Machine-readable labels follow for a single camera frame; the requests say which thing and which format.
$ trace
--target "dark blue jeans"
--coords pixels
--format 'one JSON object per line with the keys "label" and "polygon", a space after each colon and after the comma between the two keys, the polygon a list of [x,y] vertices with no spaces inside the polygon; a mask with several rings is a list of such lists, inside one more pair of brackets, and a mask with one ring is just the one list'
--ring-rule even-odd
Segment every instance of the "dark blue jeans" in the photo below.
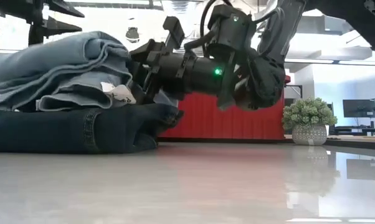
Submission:
{"label": "dark blue jeans", "polygon": [[155,149],[183,112],[164,104],[22,113],[0,111],[0,152],[132,153]]}

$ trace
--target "green led light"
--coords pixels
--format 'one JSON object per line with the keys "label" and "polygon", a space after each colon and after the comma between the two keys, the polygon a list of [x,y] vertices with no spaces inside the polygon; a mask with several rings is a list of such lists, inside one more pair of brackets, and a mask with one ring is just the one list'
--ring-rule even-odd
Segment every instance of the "green led light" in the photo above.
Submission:
{"label": "green led light", "polygon": [[220,68],[216,68],[216,69],[214,70],[214,74],[215,74],[215,75],[222,75],[222,69],[220,69]]}

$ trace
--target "clothing tag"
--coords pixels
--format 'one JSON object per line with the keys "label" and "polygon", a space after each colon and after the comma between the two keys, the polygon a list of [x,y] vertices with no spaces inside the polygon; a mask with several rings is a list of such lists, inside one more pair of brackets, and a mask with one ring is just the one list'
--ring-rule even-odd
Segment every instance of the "clothing tag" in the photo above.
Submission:
{"label": "clothing tag", "polygon": [[101,84],[103,92],[110,95],[114,99],[129,104],[136,103],[135,97],[133,97],[131,91],[125,85],[118,85],[117,87],[114,87],[114,85],[112,85],[111,83],[101,82]]}

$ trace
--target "table surface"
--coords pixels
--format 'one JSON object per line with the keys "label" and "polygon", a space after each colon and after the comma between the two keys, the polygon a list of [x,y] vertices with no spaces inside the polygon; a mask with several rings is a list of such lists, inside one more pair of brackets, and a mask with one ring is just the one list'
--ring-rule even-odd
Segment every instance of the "table surface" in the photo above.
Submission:
{"label": "table surface", "polygon": [[375,151],[349,150],[167,143],[123,156],[0,154],[0,224],[375,221]]}

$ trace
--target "denim fabric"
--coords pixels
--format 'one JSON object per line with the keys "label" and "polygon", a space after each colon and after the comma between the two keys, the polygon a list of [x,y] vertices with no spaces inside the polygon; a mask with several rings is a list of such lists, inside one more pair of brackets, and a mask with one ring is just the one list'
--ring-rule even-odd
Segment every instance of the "denim fabric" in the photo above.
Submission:
{"label": "denim fabric", "polygon": [[183,115],[164,104],[21,113],[0,111],[0,152],[132,153],[156,148],[155,137]]}
{"label": "denim fabric", "polygon": [[[42,111],[69,110],[73,106],[109,108],[112,100],[99,84],[128,84],[129,59],[124,45],[103,32],[72,35],[14,54],[0,54],[0,110],[34,111],[36,100],[43,96],[52,98],[40,101],[38,107]],[[64,93],[70,92],[65,86],[71,87],[71,92],[76,88],[76,94],[64,98]],[[95,94],[86,100],[87,93],[92,92]]]}

